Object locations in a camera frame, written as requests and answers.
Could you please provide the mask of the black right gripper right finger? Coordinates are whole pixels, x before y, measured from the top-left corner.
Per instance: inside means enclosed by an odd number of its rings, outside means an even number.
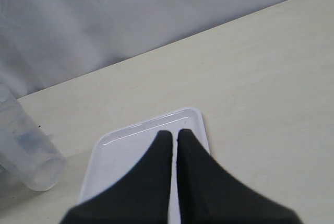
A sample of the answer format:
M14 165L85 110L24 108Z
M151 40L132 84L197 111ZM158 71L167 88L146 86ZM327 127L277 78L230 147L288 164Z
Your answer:
M177 137L181 223L301 223L291 209L247 187L223 169L190 129Z

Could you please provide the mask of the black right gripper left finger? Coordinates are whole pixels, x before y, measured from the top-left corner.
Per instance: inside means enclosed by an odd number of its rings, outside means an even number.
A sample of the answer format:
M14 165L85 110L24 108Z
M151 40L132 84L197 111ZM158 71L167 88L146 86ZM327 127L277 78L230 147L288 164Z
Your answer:
M158 131L142 158L119 181L71 208L62 223L167 223L173 138Z

